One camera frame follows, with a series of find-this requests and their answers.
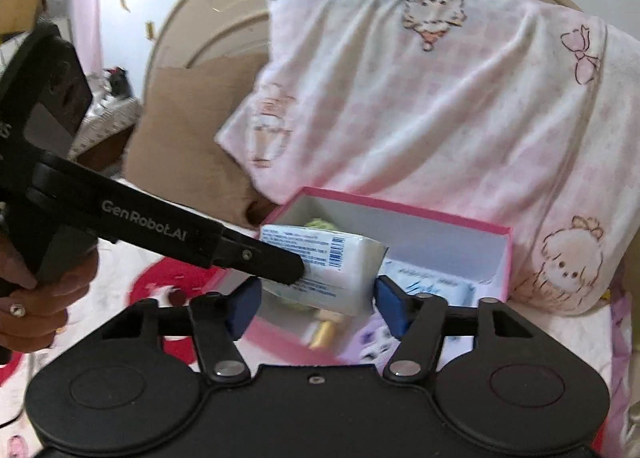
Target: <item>cardboard box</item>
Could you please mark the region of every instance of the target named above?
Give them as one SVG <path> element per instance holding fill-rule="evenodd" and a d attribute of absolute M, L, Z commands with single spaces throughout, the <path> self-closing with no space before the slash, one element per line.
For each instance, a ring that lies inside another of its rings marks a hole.
<path fill-rule="evenodd" d="M 0 43 L 33 29 L 47 0 L 0 0 Z"/>
<path fill-rule="evenodd" d="M 265 223 L 302 226 L 314 218 L 387 245 L 379 274 L 388 275 L 411 294 L 428 291 L 448 295 L 450 304 L 459 306 L 475 306 L 481 297 L 507 297 L 512 247 L 508 228 L 312 188 L 303 189 Z M 211 285 L 228 294 L 246 278 L 229 270 Z M 377 313 L 352 318 L 342 327 L 331 352 L 306 348 L 316 326 L 313 312 L 288 307 L 263 291 L 260 310 L 243 339 L 287 364 L 382 365 L 398 345 L 396 340 L 382 337 L 385 326 Z M 364 337 L 368 327 L 375 332 L 373 340 Z M 372 344 L 377 345 L 375 359 L 367 358 Z M 471 345 L 472 338 L 449 338 L 440 365 L 469 351 Z"/>

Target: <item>human hand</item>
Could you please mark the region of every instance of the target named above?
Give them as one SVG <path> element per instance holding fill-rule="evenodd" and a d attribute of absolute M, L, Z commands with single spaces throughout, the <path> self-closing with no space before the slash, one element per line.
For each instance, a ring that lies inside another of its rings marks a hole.
<path fill-rule="evenodd" d="M 66 308 L 89 292 L 97 271 L 98 252 L 93 250 L 60 281 L 36 288 L 36 278 L 20 254 L 6 236 L 0 235 L 0 278 L 21 287 L 8 297 L 0 297 L 0 346 L 23 353 L 50 346 L 56 330 L 66 325 Z M 16 309 L 24 316 L 16 317 Z"/>

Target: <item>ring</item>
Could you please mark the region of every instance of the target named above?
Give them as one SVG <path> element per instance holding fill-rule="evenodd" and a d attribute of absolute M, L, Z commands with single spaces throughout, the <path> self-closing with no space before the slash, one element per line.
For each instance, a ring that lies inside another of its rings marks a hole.
<path fill-rule="evenodd" d="M 27 315 L 27 309 L 20 303 L 14 303 L 9 307 L 9 313 L 14 317 L 24 317 Z"/>

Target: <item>brown pillow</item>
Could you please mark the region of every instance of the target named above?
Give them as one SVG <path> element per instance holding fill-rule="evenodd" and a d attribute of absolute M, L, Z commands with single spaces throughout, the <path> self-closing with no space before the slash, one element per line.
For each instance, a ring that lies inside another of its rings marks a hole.
<path fill-rule="evenodd" d="M 251 54 L 190 69 L 159 68 L 129 143 L 125 178 L 215 218 L 249 227 L 249 210 L 259 223 L 274 206 L 214 136 L 251 92 L 267 60 L 266 54 Z"/>

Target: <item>pink bow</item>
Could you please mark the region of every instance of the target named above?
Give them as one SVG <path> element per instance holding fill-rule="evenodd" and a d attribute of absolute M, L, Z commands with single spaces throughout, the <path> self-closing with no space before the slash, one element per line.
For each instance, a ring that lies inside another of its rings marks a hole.
<path fill-rule="evenodd" d="M 575 54 L 575 80 L 578 84 L 587 84 L 595 77 L 598 69 L 599 58 L 587 55 L 587 50 L 591 45 L 589 39 L 589 28 L 584 25 L 580 29 L 566 32 L 560 35 L 562 44 Z"/>

